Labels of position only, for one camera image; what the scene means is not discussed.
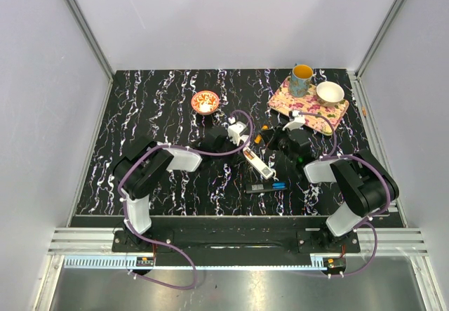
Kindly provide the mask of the orange handled screwdriver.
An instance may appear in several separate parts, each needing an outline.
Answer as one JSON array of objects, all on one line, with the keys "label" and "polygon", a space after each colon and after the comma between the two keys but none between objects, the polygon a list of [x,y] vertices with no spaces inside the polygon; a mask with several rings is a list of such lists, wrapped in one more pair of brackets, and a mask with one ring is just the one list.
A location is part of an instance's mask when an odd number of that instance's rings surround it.
[{"label": "orange handled screwdriver", "polygon": [[[265,130],[267,130],[268,128],[269,128],[269,127],[268,127],[267,125],[264,125],[264,126],[262,127],[262,130],[265,131]],[[262,135],[261,135],[260,133],[257,134],[257,136],[256,136],[255,139],[254,139],[254,143],[255,143],[256,145],[259,145],[262,141],[263,141]]]}]

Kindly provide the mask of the white remote orange batteries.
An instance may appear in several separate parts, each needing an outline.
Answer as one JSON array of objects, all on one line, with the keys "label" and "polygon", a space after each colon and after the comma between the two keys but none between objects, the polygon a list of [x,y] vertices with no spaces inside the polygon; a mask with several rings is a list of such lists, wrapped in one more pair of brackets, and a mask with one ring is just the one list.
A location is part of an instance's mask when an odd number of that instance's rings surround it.
[{"label": "white remote orange batteries", "polygon": [[[249,159],[245,155],[245,151],[251,151],[253,158]],[[268,180],[275,175],[275,171],[272,168],[269,168],[268,165],[266,165],[261,158],[259,158],[254,151],[252,151],[250,148],[245,147],[243,149],[243,155],[246,159],[246,161],[265,179]]]}]

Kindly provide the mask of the black remote blue batteries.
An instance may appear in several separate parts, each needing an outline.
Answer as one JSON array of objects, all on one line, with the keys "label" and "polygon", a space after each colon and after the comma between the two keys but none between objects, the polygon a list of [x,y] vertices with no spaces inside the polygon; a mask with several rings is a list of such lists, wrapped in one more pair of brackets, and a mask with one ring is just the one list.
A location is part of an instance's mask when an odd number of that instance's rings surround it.
[{"label": "black remote blue batteries", "polygon": [[273,189],[273,183],[285,183],[285,182],[274,181],[274,182],[269,182],[269,183],[247,184],[245,187],[245,193],[246,194],[261,194],[261,193],[267,193],[267,192],[283,191],[283,190]]}]

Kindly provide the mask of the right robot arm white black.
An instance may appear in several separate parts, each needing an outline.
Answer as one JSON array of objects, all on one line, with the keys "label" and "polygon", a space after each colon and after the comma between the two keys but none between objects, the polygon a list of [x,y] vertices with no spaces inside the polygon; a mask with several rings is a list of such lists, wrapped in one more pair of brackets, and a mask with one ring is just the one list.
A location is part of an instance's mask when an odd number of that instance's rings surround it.
[{"label": "right robot arm white black", "polygon": [[370,150],[314,158],[309,133],[280,126],[263,129],[260,136],[269,150],[280,151],[301,178],[309,183],[336,183],[343,204],[330,215],[319,235],[328,252],[338,250],[344,236],[373,215],[385,212],[399,196],[399,187]]}]

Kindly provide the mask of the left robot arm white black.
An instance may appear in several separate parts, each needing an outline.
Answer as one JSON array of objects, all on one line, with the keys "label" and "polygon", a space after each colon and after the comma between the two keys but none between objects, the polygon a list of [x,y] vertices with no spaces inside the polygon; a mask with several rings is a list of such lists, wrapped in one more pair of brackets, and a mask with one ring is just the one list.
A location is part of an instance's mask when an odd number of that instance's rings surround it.
[{"label": "left robot arm white black", "polygon": [[127,212],[123,231],[128,244],[139,252],[151,246],[149,198],[167,172],[199,173],[215,159],[232,158],[250,142],[254,128],[248,129],[248,135],[244,134],[246,130],[240,121],[229,128],[218,126],[209,130],[193,147],[147,138],[134,143],[130,152],[113,167],[117,189]]}]

